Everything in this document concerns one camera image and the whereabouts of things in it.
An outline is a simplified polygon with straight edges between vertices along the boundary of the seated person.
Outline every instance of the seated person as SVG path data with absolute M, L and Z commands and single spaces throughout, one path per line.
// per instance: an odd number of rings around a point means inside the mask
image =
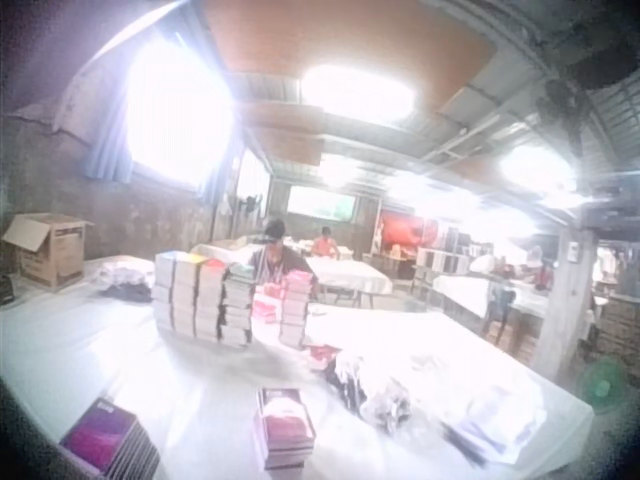
M 322 236 L 315 239 L 313 247 L 311 248 L 311 255 L 315 257 L 332 257 L 340 259 L 340 251 L 338 245 L 333 238 L 331 238 L 331 229 L 329 227 L 322 227 Z
M 258 285 L 280 284 L 292 270 L 313 274 L 304 258 L 284 246 L 285 231 L 282 220 L 271 220 L 264 231 L 266 245 L 251 255 L 249 264 L 255 269 L 254 276 Z

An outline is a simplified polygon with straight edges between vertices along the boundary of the cardboard box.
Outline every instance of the cardboard box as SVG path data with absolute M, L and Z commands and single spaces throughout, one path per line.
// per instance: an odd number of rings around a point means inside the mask
M 58 291 L 84 276 L 86 224 L 57 213 L 16 215 L 2 240 L 18 247 L 23 278 Z

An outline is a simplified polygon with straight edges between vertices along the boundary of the person in dark shirt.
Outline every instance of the person in dark shirt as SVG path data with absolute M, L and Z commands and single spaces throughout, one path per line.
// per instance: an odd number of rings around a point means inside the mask
M 258 285 L 281 283 L 285 275 L 292 270 L 301 270 L 313 274 L 307 261 L 294 250 L 284 246 L 286 228 L 282 220 L 271 220 L 264 231 L 266 245 L 254 252 L 249 261 L 255 269 Z

